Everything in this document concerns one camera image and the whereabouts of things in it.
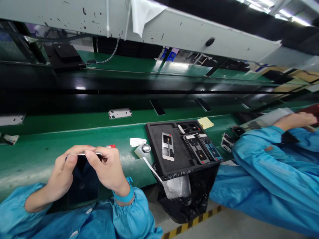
ceiling light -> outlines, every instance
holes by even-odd
[[[300,19],[300,18],[298,18],[298,17],[292,17],[292,21],[293,21],[293,22],[297,22],[297,23],[299,23],[299,24],[301,24],[301,25],[304,25],[304,26],[306,26],[306,27],[311,26],[308,22],[306,22],[306,21],[304,21],[304,20],[302,20],[302,19]]]
[[[246,0],[246,1],[247,1],[247,2],[250,2],[251,4],[254,4],[254,5],[257,6],[257,7],[262,7],[260,4],[254,2],[254,1],[252,1],[252,0]]]
[[[291,15],[290,13],[286,12],[285,10],[282,10],[282,9],[281,9],[281,10],[279,10],[279,12],[280,12],[282,15],[288,17],[288,18],[291,18],[291,17],[292,17],[292,15]]]
[[[263,12],[262,9],[260,9],[259,7],[256,7],[256,6],[253,5],[253,4],[250,4],[249,7],[252,8],[252,9],[255,9],[255,10],[259,11],[259,12]]]
[[[284,18],[284,17],[282,17],[282,16],[279,15],[279,14],[276,14],[276,15],[275,15],[275,18],[278,18],[278,19],[281,19],[281,20],[284,20],[284,21],[288,21],[287,18]]]
[[[274,5],[274,3],[272,1],[269,0],[258,0],[259,2],[262,2],[270,7],[272,7]]]

white cloth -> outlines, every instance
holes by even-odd
[[[164,11],[167,6],[150,0],[131,0],[133,32],[142,37],[144,25]]]

sticky note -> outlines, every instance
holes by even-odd
[[[207,129],[209,127],[213,127],[214,126],[214,124],[207,117],[198,119],[198,122],[203,127],[203,129]]]

blue anti-static coat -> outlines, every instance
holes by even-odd
[[[284,131],[270,126],[242,135],[233,147],[240,166],[221,165],[210,199],[251,217],[319,237],[319,133],[289,130],[300,143],[281,149]]]
[[[24,204],[29,195],[43,187],[35,184],[17,188],[0,204],[0,238],[161,238],[142,190],[132,187],[135,199],[121,207],[113,199],[71,211],[29,213]]]

trash bag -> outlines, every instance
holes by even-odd
[[[153,164],[152,167],[157,172],[156,165]],[[189,197],[168,199],[163,185],[159,182],[158,178],[155,177],[158,181],[157,201],[174,222],[179,224],[187,223],[206,212],[207,200],[213,187],[218,168],[219,164],[188,174],[191,188]]]

